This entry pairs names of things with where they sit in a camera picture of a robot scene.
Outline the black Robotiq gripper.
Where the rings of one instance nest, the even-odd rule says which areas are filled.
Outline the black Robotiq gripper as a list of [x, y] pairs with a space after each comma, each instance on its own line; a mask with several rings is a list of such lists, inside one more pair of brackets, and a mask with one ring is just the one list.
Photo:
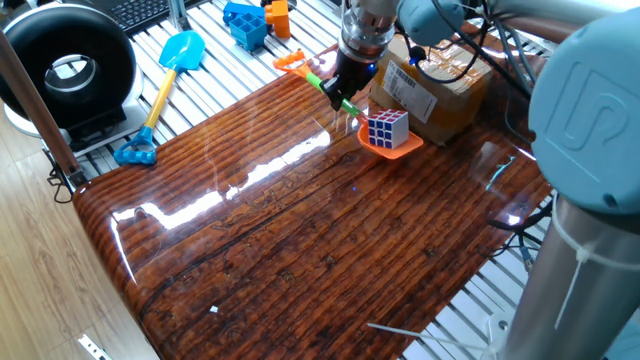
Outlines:
[[363, 63], [348, 57], [342, 50], [337, 52], [334, 76], [320, 83], [321, 90], [328, 97], [334, 111], [339, 111], [344, 95], [349, 99], [362, 91], [378, 71], [375, 62]]

